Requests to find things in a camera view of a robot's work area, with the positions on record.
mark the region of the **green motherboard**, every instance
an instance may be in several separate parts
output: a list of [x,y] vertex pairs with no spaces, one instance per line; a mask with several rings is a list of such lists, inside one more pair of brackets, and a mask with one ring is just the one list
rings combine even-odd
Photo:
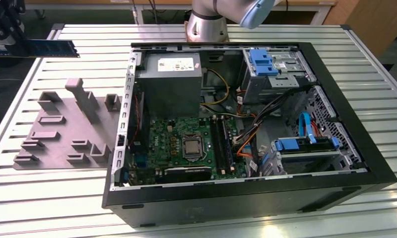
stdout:
[[[229,139],[237,135],[235,121],[233,117],[223,118],[225,131]],[[230,169],[221,171],[217,167],[217,156],[213,141],[219,133],[211,130],[211,118],[187,119],[153,119],[149,130],[149,152],[146,155],[145,168],[137,170],[137,178],[142,185],[158,183],[158,175],[166,168],[175,167],[210,167],[211,179],[233,179],[246,177],[242,158],[234,157],[234,151],[229,151],[234,158]],[[190,144],[199,145],[199,155],[193,159],[187,157],[186,138],[191,138]]]

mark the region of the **blue plastic clip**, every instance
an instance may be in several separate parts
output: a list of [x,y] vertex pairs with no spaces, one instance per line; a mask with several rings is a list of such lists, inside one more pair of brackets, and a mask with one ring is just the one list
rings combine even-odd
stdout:
[[275,141],[275,148],[277,148],[277,151],[283,150],[282,144],[278,140]]
[[298,149],[298,143],[297,143],[295,139],[281,139],[279,142],[281,142],[285,150],[297,150]]
[[337,137],[331,137],[330,141],[331,141],[333,148],[338,149],[339,148],[339,142],[338,142]]
[[278,70],[273,67],[271,57],[266,50],[250,49],[250,63],[254,66],[257,76],[277,76]]
[[315,143],[315,139],[313,136],[313,130],[311,130],[311,125],[310,125],[310,115],[306,112],[299,113],[299,118],[298,118],[298,136],[305,136],[303,134],[303,128],[305,128],[305,133],[306,136],[310,140],[310,144]]

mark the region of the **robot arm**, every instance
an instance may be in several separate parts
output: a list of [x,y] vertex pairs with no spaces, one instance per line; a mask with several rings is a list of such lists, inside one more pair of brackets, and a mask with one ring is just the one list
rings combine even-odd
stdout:
[[281,0],[193,0],[187,22],[187,38],[193,42],[226,40],[226,18],[247,29],[265,20],[271,7]]

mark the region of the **slotted aluminum table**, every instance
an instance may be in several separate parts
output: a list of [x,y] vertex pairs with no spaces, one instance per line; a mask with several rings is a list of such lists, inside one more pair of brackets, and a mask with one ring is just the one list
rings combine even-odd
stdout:
[[[229,26],[229,39],[311,42],[397,175],[397,83],[351,31],[338,26]],[[45,90],[71,97],[81,77],[95,97],[122,94],[129,44],[182,42],[183,25],[66,25],[49,39],[73,40],[78,59],[37,59],[0,125],[0,237],[397,237],[397,183],[327,211],[134,230],[101,209],[105,170],[15,171]]]

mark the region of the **floor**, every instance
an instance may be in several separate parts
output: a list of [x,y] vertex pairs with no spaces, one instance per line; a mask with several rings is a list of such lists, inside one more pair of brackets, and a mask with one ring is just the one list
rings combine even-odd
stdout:
[[[154,23],[153,14],[143,11],[145,23]],[[33,11],[21,16],[25,24],[25,33],[30,39],[43,39],[53,23],[66,24],[133,24],[131,14],[127,10],[47,10],[45,19],[38,20]],[[158,13],[159,23],[182,24],[183,11],[167,10]],[[390,74],[397,80],[397,41],[379,57],[381,63],[394,64]],[[9,68],[0,67],[0,122],[18,91],[33,59],[21,59],[21,62]]]

